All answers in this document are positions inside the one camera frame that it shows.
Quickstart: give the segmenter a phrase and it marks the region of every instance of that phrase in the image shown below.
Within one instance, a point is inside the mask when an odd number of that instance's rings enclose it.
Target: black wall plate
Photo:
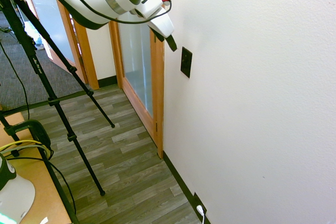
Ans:
[[[193,53],[185,47],[182,47],[181,71],[190,78],[191,60]]]

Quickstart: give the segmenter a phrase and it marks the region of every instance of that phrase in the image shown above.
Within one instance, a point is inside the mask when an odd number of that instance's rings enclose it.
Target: black tripod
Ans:
[[[74,76],[74,78],[77,80],[77,82],[81,85],[81,87],[84,89],[84,91],[86,92],[86,94],[91,98],[91,100],[95,103],[95,105],[97,106],[97,108],[100,110],[100,112],[104,115],[104,117],[106,118],[106,120],[110,123],[110,125],[112,126],[112,128],[114,128],[114,124],[111,122],[111,120],[108,118],[108,116],[106,115],[105,111],[101,108],[101,106],[98,104],[98,102],[95,100],[95,98],[93,97],[93,91],[90,91],[85,84],[81,81],[81,79],[78,77],[78,75],[76,74],[77,69],[73,66],[71,66],[69,64],[69,62],[67,61],[67,59],[64,57],[64,55],[61,53],[61,51],[57,48],[56,44],[52,41],[50,35],[47,33],[47,31],[45,30],[45,28],[42,26],[42,24],[39,22],[39,20],[35,17],[35,15],[30,11],[28,5],[23,1],[23,0],[14,0],[14,2],[17,4],[17,6],[21,9],[21,11],[27,16],[27,18],[31,21],[31,23],[34,25],[34,27],[37,29],[37,31],[45,38],[45,40],[50,44],[50,46],[52,47],[52,49],[55,51],[55,53],[57,54],[57,56],[60,58],[60,60],[63,62],[63,64],[66,66],[66,68],[68,69],[68,71]],[[17,40],[21,43],[34,71],[36,74],[38,74],[38,76],[40,77],[43,86],[45,87],[49,98],[48,98],[48,102],[50,106],[55,106],[59,116],[61,117],[61,120],[64,124],[64,126],[66,127],[67,131],[68,131],[68,140],[71,142],[73,141],[80,156],[82,157],[87,169],[89,170],[94,182],[96,183],[99,191],[100,191],[100,195],[104,195],[105,192],[104,190],[101,188],[99,181],[96,177],[96,175],[94,174],[82,148],[80,147],[78,140],[77,140],[77,136],[75,135],[74,131],[72,130],[63,109],[61,108],[60,104],[59,104],[59,99],[57,98],[57,96],[55,95],[37,57],[36,57],[36,53],[35,53],[35,47],[33,44],[32,39],[26,34],[26,32],[24,31],[23,25],[21,23],[21,21],[19,20],[19,18],[17,17],[14,8],[11,4],[10,0],[0,0],[0,7],[7,19],[7,21],[9,22],[14,34],[16,35]],[[5,120],[5,118],[0,115],[0,121],[4,124],[5,128],[7,128],[7,133],[9,134],[9,132],[11,132],[11,136],[13,137],[13,139],[15,141],[18,140],[18,137],[15,135],[15,131],[11,131],[8,130],[10,128],[10,125],[8,124],[8,122]]]

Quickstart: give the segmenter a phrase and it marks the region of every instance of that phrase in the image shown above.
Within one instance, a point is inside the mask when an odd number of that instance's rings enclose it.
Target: gray carpet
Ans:
[[[5,28],[9,27],[9,24],[2,12],[0,12],[0,26]],[[38,75],[35,74],[22,46],[16,41],[15,35],[0,31],[0,40],[6,50],[6,53],[12,61],[14,68],[26,87],[28,103],[35,104],[47,101],[47,92]],[[71,74],[49,60],[45,50],[38,50],[36,51],[36,54],[51,86],[54,89],[55,94],[58,97],[64,97],[66,95],[82,91],[81,86]],[[26,105],[23,88],[16,78],[14,71],[12,70],[1,48],[0,104],[3,107],[3,111],[16,109]]]

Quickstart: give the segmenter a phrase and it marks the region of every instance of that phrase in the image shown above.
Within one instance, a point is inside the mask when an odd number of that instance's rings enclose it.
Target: wooden table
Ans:
[[[6,120],[10,125],[14,125],[24,119],[21,113],[16,113],[7,116]],[[20,140],[33,139],[29,130],[18,132],[17,136]],[[1,125],[0,146],[10,142],[13,142],[13,139],[5,133],[4,127]],[[37,148],[28,148],[20,151],[20,156],[41,158]],[[15,167],[17,174],[31,181],[35,187],[34,203],[20,224],[40,224],[46,217],[48,218],[47,224],[72,223],[43,161],[20,159],[9,162]]]

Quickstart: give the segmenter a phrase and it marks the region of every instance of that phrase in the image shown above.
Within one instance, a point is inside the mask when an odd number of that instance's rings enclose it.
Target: black baseboard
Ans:
[[[177,183],[179,184],[182,192],[186,196],[186,198],[189,201],[190,205],[193,207],[193,209],[194,209],[195,213],[197,214],[199,220],[202,222],[203,217],[198,213],[198,211],[196,209],[198,203],[196,203],[193,194],[191,193],[191,191],[189,190],[189,188],[187,187],[187,185],[183,181],[182,177],[180,176],[180,174],[176,170],[176,168],[173,165],[173,163],[170,161],[170,159],[167,156],[167,154],[166,154],[165,151],[163,152],[163,160],[166,162],[169,170],[172,172],[172,174],[173,174],[174,178],[176,179]],[[211,224],[207,218],[205,218],[205,222],[204,223],[205,224]]]
[[[111,77],[98,80],[98,85],[100,88],[113,85],[113,84],[117,84],[117,83],[118,83],[117,76],[111,76]]]

